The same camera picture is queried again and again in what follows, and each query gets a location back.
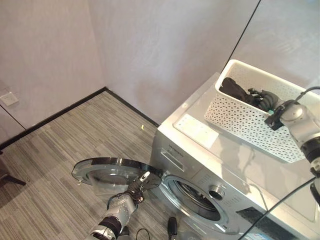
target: washing machine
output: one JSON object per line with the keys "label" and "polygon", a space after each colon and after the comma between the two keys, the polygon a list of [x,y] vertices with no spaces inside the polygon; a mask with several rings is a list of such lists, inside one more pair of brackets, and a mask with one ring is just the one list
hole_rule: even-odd
{"label": "washing machine", "polygon": [[[72,175],[104,194],[150,171],[149,190],[202,240],[237,240],[289,192],[311,179],[308,161],[287,164],[208,123],[214,74],[157,129],[149,164],[122,158],[77,163]],[[320,211],[304,187],[244,239],[320,239]]]}

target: floor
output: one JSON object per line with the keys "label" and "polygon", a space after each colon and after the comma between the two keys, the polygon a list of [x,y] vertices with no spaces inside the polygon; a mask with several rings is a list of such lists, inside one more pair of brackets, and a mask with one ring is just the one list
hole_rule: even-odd
{"label": "floor", "polygon": [[[93,188],[77,185],[73,166],[91,157],[123,157],[148,163],[156,127],[107,92],[101,93],[3,150],[0,161],[27,182],[0,188],[0,239],[81,240],[103,217],[106,206]],[[167,239],[171,216],[148,201],[131,216],[151,239]],[[147,240],[143,231],[138,240]]]}

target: laundry basket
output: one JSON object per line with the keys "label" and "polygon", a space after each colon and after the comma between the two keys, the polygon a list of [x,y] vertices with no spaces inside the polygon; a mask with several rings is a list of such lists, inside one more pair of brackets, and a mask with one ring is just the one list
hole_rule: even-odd
{"label": "laundry basket", "polygon": [[[305,89],[280,77],[238,60],[230,60],[215,84],[216,97],[210,103],[204,118],[219,128],[247,141],[278,159],[293,163],[305,158],[297,147],[288,128],[273,131],[265,123],[270,116],[254,106],[242,102],[219,90],[223,80],[232,78],[244,90],[254,88],[276,94],[282,100],[295,99]],[[320,119],[320,96],[309,92],[299,103]]]}

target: sticker label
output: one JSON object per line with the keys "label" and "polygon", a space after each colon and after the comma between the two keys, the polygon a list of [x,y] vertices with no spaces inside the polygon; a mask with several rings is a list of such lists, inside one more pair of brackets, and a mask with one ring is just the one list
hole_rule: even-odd
{"label": "sticker label", "polygon": [[244,238],[247,240],[272,240],[271,238],[261,233],[248,233]]}
{"label": "sticker label", "polygon": [[175,127],[207,149],[212,147],[219,136],[219,133],[189,114],[185,114],[175,124]]}

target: washing machine door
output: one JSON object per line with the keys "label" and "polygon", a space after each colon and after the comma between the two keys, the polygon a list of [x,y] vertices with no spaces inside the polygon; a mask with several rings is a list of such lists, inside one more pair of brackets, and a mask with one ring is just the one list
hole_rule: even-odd
{"label": "washing machine door", "polygon": [[163,172],[148,164],[118,157],[95,157],[78,162],[72,176],[80,183],[93,186],[94,193],[107,201],[114,194],[124,192],[136,178],[149,171],[143,183],[145,190],[161,183]]}

